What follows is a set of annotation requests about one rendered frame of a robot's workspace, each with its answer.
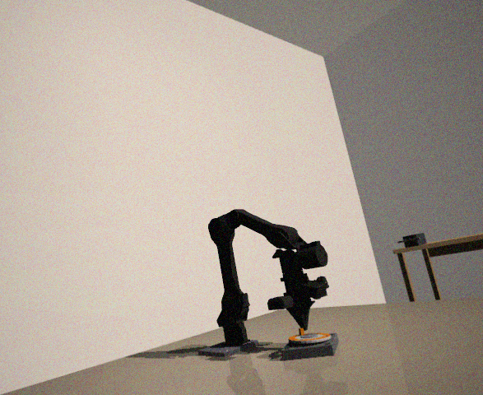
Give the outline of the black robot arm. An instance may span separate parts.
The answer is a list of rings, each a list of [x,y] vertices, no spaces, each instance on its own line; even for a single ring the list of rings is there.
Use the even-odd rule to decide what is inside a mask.
[[[280,259],[282,274],[325,267],[328,261],[327,252],[320,241],[307,244],[293,227],[272,224],[244,209],[234,209],[223,216],[213,218],[208,224],[208,229],[211,239],[217,246],[225,291],[221,300],[221,313],[216,320],[219,328],[224,329],[223,347],[241,346],[250,342],[242,323],[247,321],[250,304],[248,294],[239,288],[232,246],[235,229],[240,225],[263,235],[269,243],[278,248],[272,258]],[[296,249],[296,252],[292,249]],[[313,281],[305,276],[304,281],[298,279],[296,283],[298,299],[307,296],[319,300],[327,295],[327,288],[329,285],[325,276]]]

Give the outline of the orange round plate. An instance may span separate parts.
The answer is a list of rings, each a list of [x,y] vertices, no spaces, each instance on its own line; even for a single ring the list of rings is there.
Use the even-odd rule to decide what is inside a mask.
[[[303,328],[299,328],[299,332],[300,332],[299,335],[289,338],[290,343],[309,344],[309,343],[325,342],[331,339],[331,335],[326,333],[315,333],[317,334],[317,337],[314,337],[314,338],[301,338],[303,335],[307,335],[307,334],[304,334]]]

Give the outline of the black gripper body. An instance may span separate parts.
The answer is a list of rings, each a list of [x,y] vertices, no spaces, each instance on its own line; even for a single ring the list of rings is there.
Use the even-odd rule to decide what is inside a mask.
[[[268,310],[288,309],[311,301],[310,297],[307,296],[298,299],[296,292],[297,280],[300,279],[301,282],[304,281],[304,277],[307,276],[307,273],[300,270],[297,272],[284,273],[282,275],[283,277],[281,278],[281,281],[285,283],[286,293],[283,293],[284,296],[269,299],[267,302]]]

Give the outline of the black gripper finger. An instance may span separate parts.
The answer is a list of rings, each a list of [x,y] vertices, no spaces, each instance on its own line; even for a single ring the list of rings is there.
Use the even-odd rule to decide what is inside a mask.
[[[306,304],[306,306],[304,308],[304,317],[305,317],[305,322],[306,322],[306,330],[308,330],[309,310],[310,310],[311,306],[313,305],[313,303],[315,303],[315,301],[310,301],[308,303],[302,303],[302,304]]]
[[[304,317],[305,306],[306,304],[302,304],[287,309],[287,311],[292,315],[292,317],[299,324],[299,326],[304,329],[304,331],[306,331],[306,322]]]

